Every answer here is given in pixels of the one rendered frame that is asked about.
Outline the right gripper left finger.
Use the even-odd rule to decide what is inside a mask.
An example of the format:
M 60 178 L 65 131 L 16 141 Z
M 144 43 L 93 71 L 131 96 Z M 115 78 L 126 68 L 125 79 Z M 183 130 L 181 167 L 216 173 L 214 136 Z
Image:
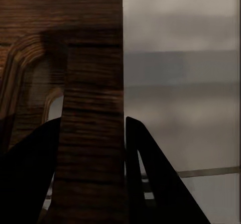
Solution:
M 0 224 L 37 224 L 54 176 L 61 117 L 0 156 Z

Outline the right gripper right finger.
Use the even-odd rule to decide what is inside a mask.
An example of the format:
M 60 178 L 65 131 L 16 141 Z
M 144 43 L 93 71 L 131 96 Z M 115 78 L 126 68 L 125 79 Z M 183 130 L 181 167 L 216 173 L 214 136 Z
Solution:
M 130 224 L 210 224 L 146 126 L 126 117 Z M 138 150 L 157 207 L 146 205 Z

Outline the cutting board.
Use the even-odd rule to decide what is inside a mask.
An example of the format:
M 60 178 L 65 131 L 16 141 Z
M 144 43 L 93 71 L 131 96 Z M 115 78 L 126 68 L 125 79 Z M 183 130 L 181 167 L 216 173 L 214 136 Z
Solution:
M 0 156 L 25 70 L 68 57 L 51 203 L 39 224 L 125 224 L 123 0 L 0 0 Z

